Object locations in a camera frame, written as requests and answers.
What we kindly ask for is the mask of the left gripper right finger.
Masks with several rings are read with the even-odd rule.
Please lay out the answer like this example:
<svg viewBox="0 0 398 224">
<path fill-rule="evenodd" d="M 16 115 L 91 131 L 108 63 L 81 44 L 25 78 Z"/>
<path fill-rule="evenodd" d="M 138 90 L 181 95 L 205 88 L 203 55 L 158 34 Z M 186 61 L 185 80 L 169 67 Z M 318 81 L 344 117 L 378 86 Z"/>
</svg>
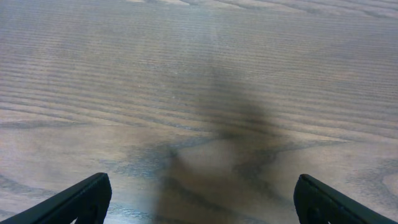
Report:
<svg viewBox="0 0 398 224">
<path fill-rule="evenodd" d="M 300 224 L 397 224 L 308 174 L 294 188 Z"/>
</svg>

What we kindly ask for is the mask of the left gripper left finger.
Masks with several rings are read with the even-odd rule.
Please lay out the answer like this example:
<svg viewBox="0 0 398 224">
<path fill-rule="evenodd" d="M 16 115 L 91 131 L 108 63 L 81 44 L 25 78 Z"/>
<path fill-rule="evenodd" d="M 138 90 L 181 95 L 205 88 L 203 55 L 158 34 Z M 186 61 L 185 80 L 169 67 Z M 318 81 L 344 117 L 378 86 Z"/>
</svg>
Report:
<svg viewBox="0 0 398 224">
<path fill-rule="evenodd" d="M 1 224 L 103 224 L 111 197 L 108 174 L 99 172 Z"/>
</svg>

